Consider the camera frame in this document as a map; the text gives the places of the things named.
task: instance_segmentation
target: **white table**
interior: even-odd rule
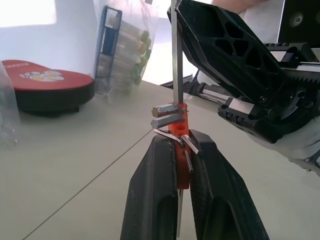
[[[96,98],[58,119],[23,115],[28,141],[1,153],[1,239],[31,232],[27,240],[120,239],[129,181],[154,136],[151,108],[171,100],[171,90],[142,82],[114,105]],[[243,177],[270,239],[319,239],[319,177],[252,142],[217,115],[214,103],[187,103],[190,127],[210,135]],[[180,239],[195,240],[184,196]]]

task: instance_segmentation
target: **white wall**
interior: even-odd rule
[[[0,27],[0,59],[91,73],[97,34],[93,0],[55,0],[55,9],[55,24]]]

